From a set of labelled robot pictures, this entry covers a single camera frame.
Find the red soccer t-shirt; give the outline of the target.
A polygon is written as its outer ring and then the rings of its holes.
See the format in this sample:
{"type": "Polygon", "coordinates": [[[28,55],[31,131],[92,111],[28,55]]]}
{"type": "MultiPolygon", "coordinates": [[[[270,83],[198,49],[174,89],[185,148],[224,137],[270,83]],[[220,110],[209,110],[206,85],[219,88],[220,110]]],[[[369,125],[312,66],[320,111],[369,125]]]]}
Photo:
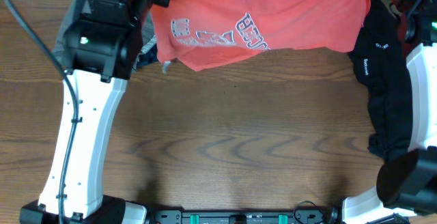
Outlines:
{"type": "Polygon", "coordinates": [[[349,52],[370,0],[170,0],[150,10],[158,60],[195,71],[269,50],[349,52]]]}

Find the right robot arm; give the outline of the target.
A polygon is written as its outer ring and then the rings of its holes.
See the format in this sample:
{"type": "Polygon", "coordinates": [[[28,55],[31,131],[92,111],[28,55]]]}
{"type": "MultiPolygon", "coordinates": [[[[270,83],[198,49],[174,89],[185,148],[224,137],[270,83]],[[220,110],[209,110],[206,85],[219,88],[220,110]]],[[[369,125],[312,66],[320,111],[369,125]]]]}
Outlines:
{"type": "Polygon", "coordinates": [[[369,92],[383,160],[376,185],[345,198],[329,223],[407,223],[436,213],[436,0],[371,0],[349,53],[369,92]]]}

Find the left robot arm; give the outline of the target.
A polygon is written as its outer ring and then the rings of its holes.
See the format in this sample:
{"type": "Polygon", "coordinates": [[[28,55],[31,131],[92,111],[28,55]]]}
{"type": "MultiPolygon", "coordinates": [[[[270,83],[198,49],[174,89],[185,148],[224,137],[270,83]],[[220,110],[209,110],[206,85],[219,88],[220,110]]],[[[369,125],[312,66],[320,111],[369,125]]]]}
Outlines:
{"type": "Polygon", "coordinates": [[[21,223],[144,223],[147,208],[103,193],[103,168],[117,107],[143,46],[153,5],[170,0],[76,0],[56,61],[64,104],[51,171],[21,223]]]}

